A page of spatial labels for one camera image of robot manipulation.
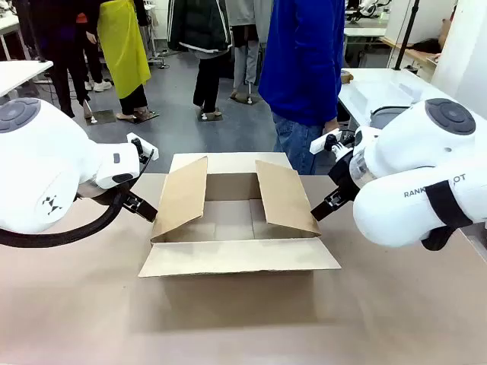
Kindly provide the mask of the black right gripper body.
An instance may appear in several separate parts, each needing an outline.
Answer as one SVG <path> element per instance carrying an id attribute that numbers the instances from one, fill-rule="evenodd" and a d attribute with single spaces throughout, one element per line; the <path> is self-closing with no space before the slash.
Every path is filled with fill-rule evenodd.
<path id="1" fill-rule="evenodd" d="M 329 195 L 331 202 L 354 201 L 359 188 L 354 183 L 349 171 L 353 153 L 350 151 L 340 158 L 329 172 L 329 178 L 336 184 L 336 189 Z"/>

